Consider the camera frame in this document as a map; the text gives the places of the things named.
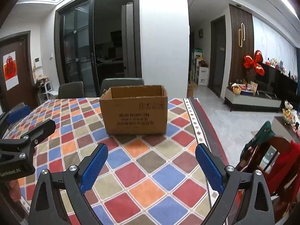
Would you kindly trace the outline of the person's left hand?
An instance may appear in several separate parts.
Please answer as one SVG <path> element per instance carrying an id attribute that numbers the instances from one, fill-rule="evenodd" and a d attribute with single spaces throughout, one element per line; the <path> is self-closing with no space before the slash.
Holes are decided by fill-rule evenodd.
<path id="1" fill-rule="evenodd" d="M 18 180 L 11 180 L 8 182 L 8 190 L 11 199 L 18 202 L 21 199 L 21 190 Z"/>

